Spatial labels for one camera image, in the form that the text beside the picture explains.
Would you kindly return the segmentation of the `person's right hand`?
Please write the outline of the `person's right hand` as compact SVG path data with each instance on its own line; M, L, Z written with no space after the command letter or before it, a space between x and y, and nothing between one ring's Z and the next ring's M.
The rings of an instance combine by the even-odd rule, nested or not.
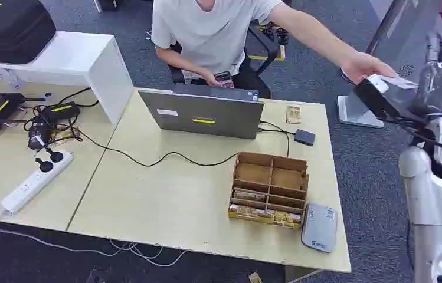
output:
M203 79L207 82L208 85L221 86L221 83L216 80L215 75L210 72L210 70L206 68L200 68L197 71L197 74L203 77Z

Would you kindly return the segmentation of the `person's left hand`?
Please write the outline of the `person's left hand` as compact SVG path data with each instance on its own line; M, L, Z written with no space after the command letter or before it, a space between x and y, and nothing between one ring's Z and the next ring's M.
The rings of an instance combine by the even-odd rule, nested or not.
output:
M341 63L340 68L348 79L354 84L360 83L363 79L373 74L386 77L398 77L395 70L377 57L373 57L363 52L356 52L346 57Z

